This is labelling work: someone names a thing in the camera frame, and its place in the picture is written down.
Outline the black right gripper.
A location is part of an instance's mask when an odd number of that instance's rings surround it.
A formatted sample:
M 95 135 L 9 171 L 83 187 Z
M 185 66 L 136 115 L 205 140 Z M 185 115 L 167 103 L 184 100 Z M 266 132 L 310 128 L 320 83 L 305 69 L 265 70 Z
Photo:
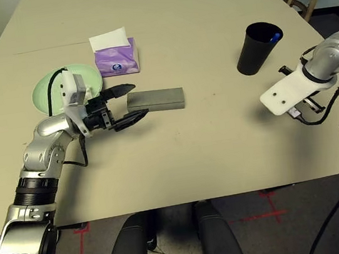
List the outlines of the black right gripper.
M 314 113 L 322 113 L 325 110 L 325 107 L 317 103 L 312 97 L 307 97 L 302 102 L 307 104 Z

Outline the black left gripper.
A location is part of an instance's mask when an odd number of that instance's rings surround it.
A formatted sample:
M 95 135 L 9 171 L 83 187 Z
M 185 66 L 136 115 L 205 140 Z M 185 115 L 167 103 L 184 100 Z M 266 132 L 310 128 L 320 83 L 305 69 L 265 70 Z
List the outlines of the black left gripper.
M 89 99 L 87 104 L 84 105 L 86 117 L 83 119 L 87 129 L 93 131 L 100 128 L 113 128 L 115 132 L 119 132 L 143 119 L 149 112 L 149 109 L 131 111 L 130 113 L 125 114 L 121 119 L 115 121 L 111 111 L 107 107 L 107 99 L 120 98 L 121 96 L 128 94 L 135 87 L 134 84 L 129 83 L 116 85 L 106 90 L 102 90 L 102 92 L 100 92 L 101 96 Z

